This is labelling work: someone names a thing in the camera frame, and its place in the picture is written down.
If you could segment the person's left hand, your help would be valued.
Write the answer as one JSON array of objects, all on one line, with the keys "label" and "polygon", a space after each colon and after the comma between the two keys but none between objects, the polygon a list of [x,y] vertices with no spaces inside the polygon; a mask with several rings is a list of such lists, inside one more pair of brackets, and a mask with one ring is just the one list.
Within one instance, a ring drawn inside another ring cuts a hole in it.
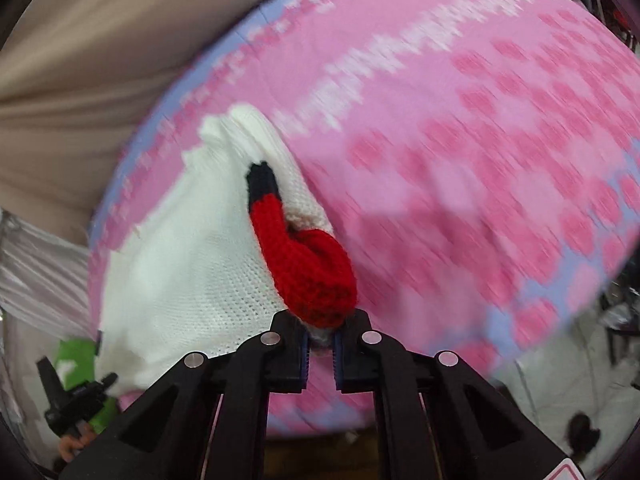
[{"label": "person's left hand", "polygon": [[80,451],[96,440],[97,436],[93,426],[88,422],[80,427],[78,437],[72,434],[64,434],[60,442],[58,442],[58,452],[62,460],[65,463],[70,463]]}]

